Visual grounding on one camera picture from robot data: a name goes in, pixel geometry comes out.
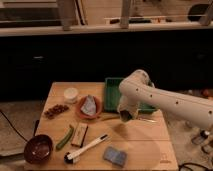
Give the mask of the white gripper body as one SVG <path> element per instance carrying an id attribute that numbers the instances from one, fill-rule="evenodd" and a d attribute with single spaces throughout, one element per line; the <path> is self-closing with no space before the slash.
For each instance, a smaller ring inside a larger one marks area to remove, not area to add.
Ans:
<path id="1" fill-rule="evenodd" d="M 137 101 L 132 100 L 131 98 L 127 98 L 126 96 L 121 96 L 117 111 L 120 114 L 122 110 L 127 110 L 130 113 L 133 113 L 136 118 L 138 116 L 138 107 L 139 103 Z"/>

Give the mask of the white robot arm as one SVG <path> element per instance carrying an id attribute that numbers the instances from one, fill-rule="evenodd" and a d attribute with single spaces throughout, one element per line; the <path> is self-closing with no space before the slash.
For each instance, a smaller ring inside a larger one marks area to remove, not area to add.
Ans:
<path id="1" fill-rule="evenodd" d="M 158 89 L 149 83 L 149 75 L 141 69 L 135 70 L 120 82 L 121 98 L 117 111 L 124 122 L 136 119 L 139 104 L 145 103 L 213 132 L 212 100 Z"/>

